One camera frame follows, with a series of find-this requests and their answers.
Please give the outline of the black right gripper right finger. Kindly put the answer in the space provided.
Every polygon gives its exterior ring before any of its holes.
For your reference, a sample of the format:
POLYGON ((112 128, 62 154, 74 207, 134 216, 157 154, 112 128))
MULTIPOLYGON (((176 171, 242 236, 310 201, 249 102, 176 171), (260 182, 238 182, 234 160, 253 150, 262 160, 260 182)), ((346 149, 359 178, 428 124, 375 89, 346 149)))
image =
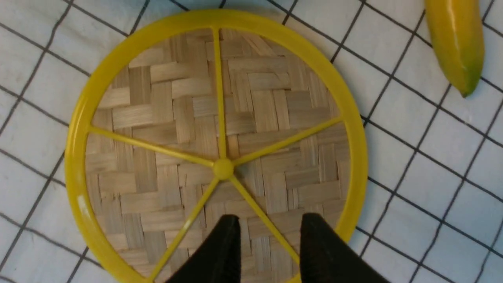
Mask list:
POLYGON ((318 213, 305 213, 300 233, 302 283, 386 283, 318 213))

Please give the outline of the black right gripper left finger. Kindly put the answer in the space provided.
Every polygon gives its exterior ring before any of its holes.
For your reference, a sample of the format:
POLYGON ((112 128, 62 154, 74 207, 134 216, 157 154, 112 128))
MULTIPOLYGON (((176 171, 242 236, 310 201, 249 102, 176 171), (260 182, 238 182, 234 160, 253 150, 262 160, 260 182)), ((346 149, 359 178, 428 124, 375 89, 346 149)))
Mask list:
POLYGON ((239 217, 223 215, 201 246, 167 283, 239 283, 240 242, 239 217))

